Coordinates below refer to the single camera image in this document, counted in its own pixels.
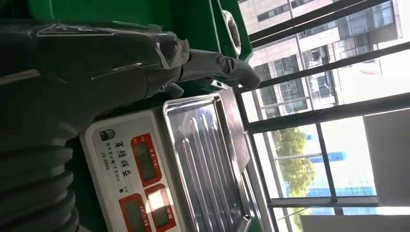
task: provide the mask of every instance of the green plastic bin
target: green plastic bin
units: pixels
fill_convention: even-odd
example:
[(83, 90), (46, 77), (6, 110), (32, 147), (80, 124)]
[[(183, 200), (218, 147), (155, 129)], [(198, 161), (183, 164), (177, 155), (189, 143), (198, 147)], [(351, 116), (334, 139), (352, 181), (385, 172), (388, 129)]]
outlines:
[(222, 9), (233, 14), (239, 28), (242, 52), (238, 58), (248, 60), (252, 51), (236, 0), (29, 0), (36, 19), (157, 24), (188, 39), (191, 48), (237, 58)]

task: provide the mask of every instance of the glass pane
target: glass pane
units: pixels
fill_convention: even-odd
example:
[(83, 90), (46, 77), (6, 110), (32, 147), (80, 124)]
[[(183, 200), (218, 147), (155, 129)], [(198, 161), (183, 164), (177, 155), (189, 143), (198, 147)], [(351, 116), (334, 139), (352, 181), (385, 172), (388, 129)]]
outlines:
[[(379, 47), (384, 48), (400, 43), (402, 43), (401, 40), (380, 43)], [(342, 52), (339, 55), (345, 56), (347, 54), (355, 54), (356, 52), (362, 53), (367, 50), (368, 47), (361, 46), (357, 49)], [(281, 89), (279, 86), (283, 84), (279, 84), (254, 90), (256, 98), (252, 98), (252, 94), (244, 94), (243, 99), (245, 102), (257, 101), (252, 107), (245, 107), (249, 117), (254, 115), (252, 120), (249, 119), (249, 121), (265, 120), (272, 117), (286, 116), (291, 113), (303, 113), (313, 109), (323, 109), (335, 105), (362, 102), (410, 92), (410, 79), (406, 75), (408, 72), (408, 64), (406, 63), (408, 57), (410, 57), (410, 51), (402, 51), (378, 59), (319, 73), (307, 78), (301, 78), (298, 81), (299, 84), (301, 83), (301, 86), (292, 88), (292, 84), (289, 83), (287, 85), (288, 90), (283, 89), (284, 87)], [(274, 89), (274, 93), (270, 92), (269, 95), (263, 94), (267, 89), (271, 88)], [(264, 96), (264, 101), (259, 97), (261, 94)], [(297, 107), (291, 113), (281, 108), (282, 103), (297, 102), (298, 99), (306, 102), (306, 105), (300, 108)], [(270, 102), (277, 103), (275, 107), (279, 107), (278, 113), (274, 116), (267, 116), (263, 113), (267, 103)]]
[[(262, 11), (268, 8), (276, 9), (285, 3), (285, 0), (254, 0), (241, 4), (253, 5), (256, 9), (264, 5), (263, 10), (257, 11), (258, 14), (262, 14)], [(294, 13), (297, 12), (296, 9), (300, 10), (311, 5), (318, 6), (321, 3), (322, 1), (319, 0), (291, 1), (293, 6), (297, 6), (293, 8)], [(291, 36), (267, 44), (253, 51), (254, 55), (249, 63), (255, 67), (263, 80), (269, 80), (406, 42), (407, 39), (398, 39), (402, 34), (401, 27), (404, 23), (396, 24), (394, 15), (399, 15), (399, 12), (395, 13), (396, 8), (393, 8), (393, 4), (389, 1), (301, 32), (299, 38)], [(247, 114), (252, 114), (248, 116), (252, 118), (249, 121), (408, 92), (410, 91), (408, 79), (404, 77), (407, 65), (397, 65), (392, 62), (394, 59), (405, 60), (404, 57), (408, 57), (408, 54), (405, 54), (406, 52), (401, 52), (304, 77), (297, 80), (299, 83), (297, 87), (275, 85), (256, 90), (255, 96), (245, 94), (248, 98), (244, 97), (244, 101), (249, 102), (246, 107)]]
[(376, 195), (363, 117), (321, 125), (337, 196)]
[(248, 34), (253, 34), (291, 19), (290, 7), (293, 17), (298, 17), (331, 3), (333, 0), (291, 0), (290, 5), (287, 0), (239, 0), (239, 7)]
[[(265, 146), (258, 147), (258, 153), (261, 150), (263, 154), (270, 154), (264, 159), (274, 166), (266, 168), (264, 176), (267, 183), (278, 186), (276, 198), (330, 196), (315, 125), (256, 134), (257, 139), (258, 146)], [(272, 169), (278, 176), (277, 181), (271, 174)]]
[(303, 232), (302, 222), (300, 220), (300, 216), (303, 215), (335, 215), (334, 209), (327, 207), (287, 208), (286, 211), (287, 215), (285, 217), (277, 217), (278, 224), (281, 222), (286, 223), (286, 220), (288, 220), (290, 228), (279, 228), (281, 232)]

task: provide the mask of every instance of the window frame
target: window frame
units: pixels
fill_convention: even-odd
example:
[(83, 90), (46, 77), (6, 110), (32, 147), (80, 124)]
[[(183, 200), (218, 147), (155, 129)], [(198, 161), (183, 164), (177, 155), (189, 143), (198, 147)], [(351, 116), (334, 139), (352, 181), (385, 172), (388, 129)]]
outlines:
[[(323, 14), (329, 13), (329, 14), (332, 14), (333, 16), (324, 16), (320, 19), (314, 19), (313, 16), (317, 17), (317, 15), (319, 14), (317, 11), (312, 11), (310, 13), (306, 13), (302, 16), (299, 16), (298, 18), (292, 18), (289, 21), (286, 21), (284, 23), (264, 29), (262, 31), (255, 33), (254, 35), (250, 35), (252, 46), (254, 48), (265, 46), (268, 43), (274, 42), (278, 39), (283, 39), (288, 36), (295, 35), (295, 33), (291, 33), (290, 31), (287, 31), (286, 30), (287, 28), (293, 29), (293, 31), (296, 31), (296, 34), (297, 34), (298, 32), (301, 32), (303, 30), (311, 29), (313, 27), (320, 26), (324, 23), (331, 22), (332, 20), (337, 20), (343, 16), (347, 16), (355, 12), (359, 12), (363, 9), (373, 7), (375, 5), (380, 4), (380, 2), (381, 1), (376, 1), (376, 0), (364, 1), (352, 7), (353, 3), (350, 3), (351, 5), (346, 6), (344, 5), (345, 4), (344, 1), (335, 1), (335, 3), (322, 7), (322, 9), (320, 9), (322, 12), (324, 12)], [(311, 21), (308, 22), (308, 20), (306, 20), (305, 22), (308, 22), (308, 23), (304, 24), (303, 26), (301, 26), (301, 23), (303, 22), (297, 21), (302, 18), (307, 19), (310, 17), (311, 17), (310, 19)], [(339, 61), (336, 61), (330, 64), (324, 64), (323, 66), (320, 66), (320, 67), (306, 69), (306, 70), (302, 70), (302, 71), (295, 72), (292, 74), (287, 74), (287, 75), (285, 74), (284, 76), (281, 76), (281, 77), (276, 77), (276, 78), (272, 78), (267, 81), (263, 81), (261, 85), (258, 87), (258, 89), (261, 89), (264, 87), (273, 87), (273, 85), (278, 85), (278, 84), (285, 83), (291, 80), (296, 80), (299, 78), (305, 78), (310, 75), (328, 72), (328, 71), (331, 71), (337, 68), (341, 68), (341, 67), (345, 67), (345, 66), (352, 65), (355, 63), (379, 58), (381, 56), (396, 53), (396, 52), (406, 50), (409, 48), (410, 48), (410, 42), (406, 42), (406, 43), (394, 45), (392, 47), (388, 47), (385, 49), (371, 51), (366, 54), (357, 55), (354, 57), (346, 58), (344, 60), (339, 60)], [(372, 114), (372, 113), (379, 113), (383, 111), (403, 109), (403, 108), (410, 107), (410, 93), (407, 93), (407, 94), (400, 94), (400, 95), (390, 96), (390, 97), (381, 98), (381, 99), (374, 99), (374, 100), (368, 100), (368, 101), (363, 101), (363, 102), (358, 102), (358, 103), (352, 103), (348, 105), (338, 105), (332, 108), (313, 110), (310, 112), (304, 112), (304, 113), (295, 114), (295, 115), (274, 117), (274, 118), (270, 118), (267, 120), (249, 123), (247, 116), (246, 116), (246, 110), (245, 110), (245, 106), (244, 106), (242, 95), (241, 95), (242, 93), (247, 92), (247, 91), (248, 90), (245, 90), (244, 88), (234, 88), (234, 93), (235, 93), (235, 96), (238, 102), (240, 114), (243, 118), (244, 129), (250, 135), (249, 137), (250, 146), (252, 147), (252, 150), (255, 153), (256, 164), (259, 167), (259, 172), (261, 169), (260, 168), (261, 165), (260, 165), (260, 161), (258, 161), (259, 158), (258, 158), (257, 147), (256, 147), (256, 143), (253, 138), (253, 135), (256, 133), (275, 131), (275, 130), (280, 130), (283, 128), (291, 128), (291, 127), (296, 127), (296, 126), (305, 125), (305, 124), (316, 124), (320, 126), (321, 122), (325, 122), (329, 120), (337, 120), (337, 119), (348, 118), (348, 117), (353, 117), (353, 116), (361, 116), (361, 115), (367, 115), (367, 114)], [(335, 214), (343, 215), (342, 207), (376, 207), (378, 206), (377, 197), (374, 197), (374, 196), (363, 196), (363, 197), (337, 197), (336, 196), (334, 197), (335, 195), (336, 195), (335, 193), (332, 193), (331, 197), (319, 197), (319, 198), (314, 198), (314, 199), (309, 199), (309, 198), (271, 199), (270, 203), (268, 203), (268, 207), (271, 210), (270, 212), (273, 215), (273, 218), (275, 218), (273, 210), (272, 210), (273, 208), (283, 208), (283, 211), (285, 212), (287, 207), (303, 207), (303, 206), (310, 207), (313, 205), (321, 206), (321, 207), (335, 207)], [(275, 220), (273, 220), (273, 224), (274, 224), (275, 230), (277, 230), (277, 222)]]

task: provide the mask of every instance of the ridged metal tray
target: ridged metal tray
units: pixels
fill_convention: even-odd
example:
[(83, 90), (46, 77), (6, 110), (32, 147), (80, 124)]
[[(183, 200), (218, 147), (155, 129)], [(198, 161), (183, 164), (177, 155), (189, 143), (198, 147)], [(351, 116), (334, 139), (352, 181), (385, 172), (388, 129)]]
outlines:
[(234, 231), (247, 206), (219, 94), (168, 101), (163, 113), (196, 230)]

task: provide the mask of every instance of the building window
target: building window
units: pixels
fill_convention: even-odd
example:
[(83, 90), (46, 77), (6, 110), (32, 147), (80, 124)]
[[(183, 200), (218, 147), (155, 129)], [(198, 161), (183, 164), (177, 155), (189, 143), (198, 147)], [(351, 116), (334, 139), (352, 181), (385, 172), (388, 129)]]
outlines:
[(291, 1), (291, 5), (292, 5), (292, 8), (296, 8), (298, 6), (301, 6), (311, 1), (313, 0), (295, 0), (295, 1)]
[[(275, 67), (276, 77), (299, 71), (296, 55), (275, 60), (273, 61), (273, 65)], [(305, 96), (302, 79), (282, 83), (279, 85), (279, 88), (283, 102), (290, 102), (285, 104), (285, 110), (288, 114), (293, 114), (299, 110), (308, 108), (306, 100), (302, 100)]]
[(391, 1), (337, 20), (341, 39), (364, 34), (391, 23), (394, 23)]
[(335, 60), (361, 55), (371, 50), (367, 33), (335, 42), (329, 47), (334, 50)]
[(298, 33), (298, 35), (299, 35), (299, 38), (303, 39), (305, 37), (318, 34), (320, 32), (324, 32), (325, 30), (335, 28), (336, 26), (337, 26), (336, 21), (332, 21), (332, 22), (328, 22), (328, 23), (322, 24), (320, 26), (317, 26), (311, 29), (307, 29), (303, 32)]
[(267, 81), (269, 79), (272, 79), (270, 75), (268, 64), (258, 65), (258, 66), (255, 66), (253, 69), (261, 77), (262, 81)]
[(394, 22), (394, 15), (390, 1), (372, 7), (372, 11), (374, 17), (374, 25), (376, 28), (381, 28)]
[(283, 13), (283, 12), (286, 12), (288, 10), (289, 10), (289, 5), (288, 4), (282, 5), (280, 7), (277, 7), (275, 9), (272, 9), (270, 11), (267, 11), (265, 13), (262, 13), (262, 14), (258, 15), (258, 21), (262, 22), (264, 20), (267, 20), (269, 18), (277, 16), (277, 15)]
[(276, 77), (299, 71), (296, 55), (273, 61)]
[[(329, 63), (329, 55), (326, 46), (314, 48), (305, 51), (302, 54), (305, 67), (307, 69), (311, 69)], [(336, 103), (335, 86), (331, 71), (322, 72), (313, 76), (309, 76), (307, 79), (309, 80), (309, 88), (315, 105), (326, 105)]]
[(304, 51), (302, 55), (306, 69), (311, 69), (329, 63), (329, 56), (326, 46)]

